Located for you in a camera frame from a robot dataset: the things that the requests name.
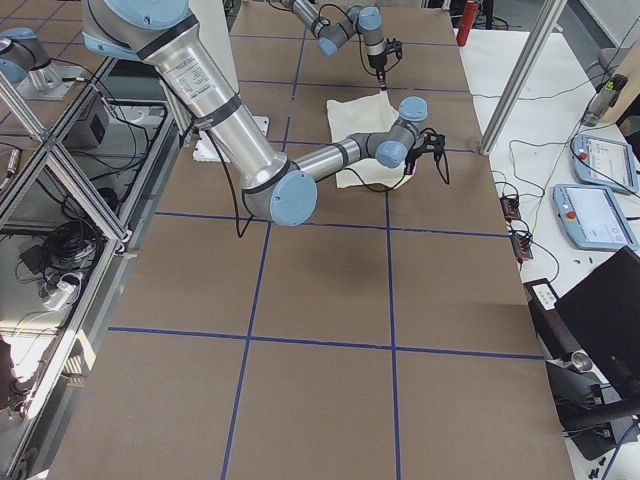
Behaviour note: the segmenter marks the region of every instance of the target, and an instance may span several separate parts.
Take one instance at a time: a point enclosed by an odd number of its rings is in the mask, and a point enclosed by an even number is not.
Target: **blue cable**
[[[631,424],[631,426],[627,429],[627,431],[624,432],[624,435],[620,439],[620,443],[618,443],[616,445],[616,449],[613,451],[613,455],[611,456],[611,460],[609,460],[609,464],[607,465],[607,469],[604,471],[604,474],[602,475],[602,480],[607,480],[607,475],[609,475],[609,470],[611,470],[611,467],[613,466],[613,462],[615,461],[616,457],[618,456],[618,453],[620,452],[620,449],[622,448],[622,445],[624,444],[624,441],[631,434],[631,432],[635,430],[635,428],[638,426],[638,423],[640,423],[640,422],[638,422],[638,421],[633,422]]]

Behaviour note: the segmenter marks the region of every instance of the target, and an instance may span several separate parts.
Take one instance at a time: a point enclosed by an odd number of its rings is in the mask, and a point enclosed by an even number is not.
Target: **white cloth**
[[[338,142],[353,133],[386,132],[398,118],[398,112],[389,103],[387,92],[340,103],[327,101],[327,116],[331,129],[331,140]],[[392,187],[402,178],[404,163],[396,168],[380,165],[375,158],[365,158],[351,165],[365,183],[379,183]],[[338,188],[362,185],[353,172],[336,174]]]

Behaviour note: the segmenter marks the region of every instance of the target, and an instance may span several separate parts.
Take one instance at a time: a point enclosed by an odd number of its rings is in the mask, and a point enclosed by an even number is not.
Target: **white table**
[[[460,52],[472,94],[484,96],[502,94],[527,35],[526,32],[471,31],[467,45],[461,48]],[[511,140],[522,140],[533,144],[566,142],[571,138],[572,132],[575,133],[574,128],[585,106],[595,93],[564,37],[559,33],[552,34],[520,98],[551,96],[580,84],[583,85],[552,99],[520,100],[516,103],[491,152],[490,160],[492,169],[504,173],[506,181],[513,183],[520,194],[539,195],[540,190],[514,177],[513,164],[509,156],[509,142]],[[498,98],[474,96],[478,122],[483,131],[497,103]],[[624,140],[615,126],[589,133],[597,137]],[[572,171],[569,149],[562,145],[531,147],[514,143],[513,152],[518,176],[542,186],[546,185],[541,203],[533,197],[522,197],[520,211],[523,219],[533,229],[534,241],[549,249],[560,263],[560,272],[553,286],[562,296],[595,267],[607,260],[612,252],[575,248],[553,212],[553,186],[558,183],[579,183]],[[494,173],[494,177],[496,181],[504,180],[500,173]],[[498,191],[502,191],[502,185],[498,187]],[[506,192],[511,193],[512,190],[507,188]],[[622,194],[616,194],[616,197],[626,216],[640,215],[640,199]],[[536,223],[535,212],[538,203],[540,208]],[[631,222],[631,226],[635,235],[640,237],[640,222]],[[536,246],[533,247],[533,254],[534,259],[523,265],[522,281],[543,277],[552,278],[556,271],[554,260]],[[576,479],[586,478],[591,469],[598,467],[597,460],[593,462],[585,460],[573,442],[567,441],[567,448]],[[638,472],[640,472],[640,444],[627,444],[621,449],[614,467],[609,472],[608,480],[637,478]]]

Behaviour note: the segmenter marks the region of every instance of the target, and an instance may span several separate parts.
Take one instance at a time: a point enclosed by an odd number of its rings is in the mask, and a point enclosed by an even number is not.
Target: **light blue joint cap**
[[[294,170],[278,182],[271,195],[271,218],[283,227],[304,223],[316,209],[318,187],[304,172]]]
[[[427,102],[420,97],[407,97],[400,102],[400,116],[409,122],[423,122],[429,116]]]
[[[331,57],[336,54],[338,51],[338,47],[335,43],[325,37],[320,37],[318,39],[318,48],[324,53],[327,57]]]
[[[387,140],[378,145],[376,160],[387,168],[396,168],[407,158],[409,149],[397,140]]]
[[[365,30],[376,30],[382,26],[382,16],[378,7],[365,7],[360,10],[358,16],[360,28]]]
[[[38,38],[33,30],[27,27],[16,27],[5,30],[1,34],[9,40],[32,40]]]
[[[148,30],[171,28],[189,11],[189,0],[104,0],[104,3],[124,21]]]
[[[92,52],[97,53],[98,55],[118,58],[120,60],[131,60],[133,62],[140,61],[140,57],[136,55],[136,52],[129,48],[124,48],[120,45],[105,42],[104,40],[96,38],[93,35],[89,35],[85,32],[82,32],[82,34],[84,35],[84,44],[86,45],[86,47]]]
[[[9,60],[0,60],[0,72],[4,73],[11,83],[18,83],[27,77],[27,71],[17,63]]]

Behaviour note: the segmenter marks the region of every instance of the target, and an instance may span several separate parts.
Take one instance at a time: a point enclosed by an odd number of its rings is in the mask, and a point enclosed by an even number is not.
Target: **red cylinder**
[[[456,36],[456,42],[459,47],[464,47],[469,38],[469,31],[473,27],[476,21],[476,15],[478,14],[479,3],[475,0],[469,0],[464,6],[464,12],[462,13],[462,20],[458,26],[458,35]]]

